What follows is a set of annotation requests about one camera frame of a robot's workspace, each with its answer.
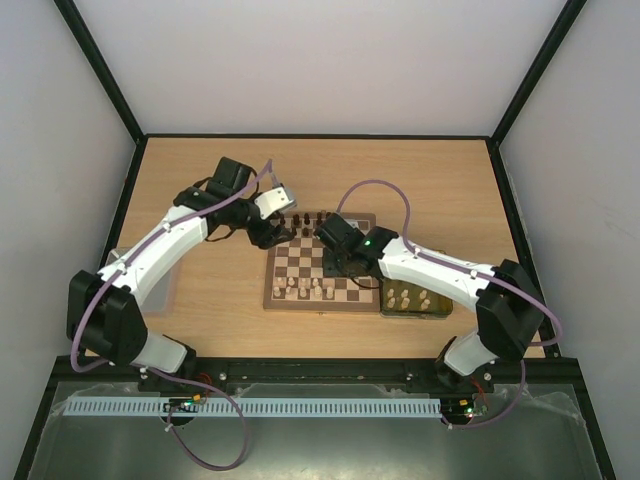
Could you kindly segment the wooden chess board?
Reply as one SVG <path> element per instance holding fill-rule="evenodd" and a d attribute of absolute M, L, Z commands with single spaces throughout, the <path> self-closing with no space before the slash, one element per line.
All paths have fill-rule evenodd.
<path fill-rule="evenodd" d="M 313 235 L 327 211 L 290 211 L 271 223 L 295 237 L 268 251 L 263 308 L 316 313 L 377 313 L 379 287 L 369 277 L 351 280 L 341 275 L 330 253 Z"/>

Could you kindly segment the yellow tin tray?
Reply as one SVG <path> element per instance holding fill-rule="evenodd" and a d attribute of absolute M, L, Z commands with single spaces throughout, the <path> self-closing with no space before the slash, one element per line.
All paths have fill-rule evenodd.
<path fill-rule="evenodd" d="M 380 314 L 390 318 L 445 319 L 453 301 L 415 284 L 384 277 L 380 281 Z"/>

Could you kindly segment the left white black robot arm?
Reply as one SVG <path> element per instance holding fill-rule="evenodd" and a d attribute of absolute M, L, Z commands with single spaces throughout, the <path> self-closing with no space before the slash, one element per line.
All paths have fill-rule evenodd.
<path fill-rule="evenodd" d="M 293 237 L 274 218 L 297 200 L 278 180 L 261 191 L 270 163 L 260 171 L 223 157 L 214 173 L 179 192 L 161 221 L 134 247 L 96 273 L 79 271 L 70 281 L 67 336 L 74 371 L 102 364 L 178 372 L 190 349 L 148 329 L 142 305 L 156 284 L 221 226 L 246 232 L 251 245 L 268 250 Z"/>

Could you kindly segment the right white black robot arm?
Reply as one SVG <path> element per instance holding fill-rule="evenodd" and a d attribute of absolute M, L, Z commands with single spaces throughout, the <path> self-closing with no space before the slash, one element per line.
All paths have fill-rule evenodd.
<path fill-rule="evenodd" d="M 516 262 L 466 262 L 383 227 L 363 233 L 337 213 L 314 236 L 346 276 L 408 282 L 476 314 L 476 327 L 453 337 L 434 362 L 437 382 L 447 391 L 460 390 L 477 369 L 495 360 L 521 361 L 544 318 L 541 295 Z"/>

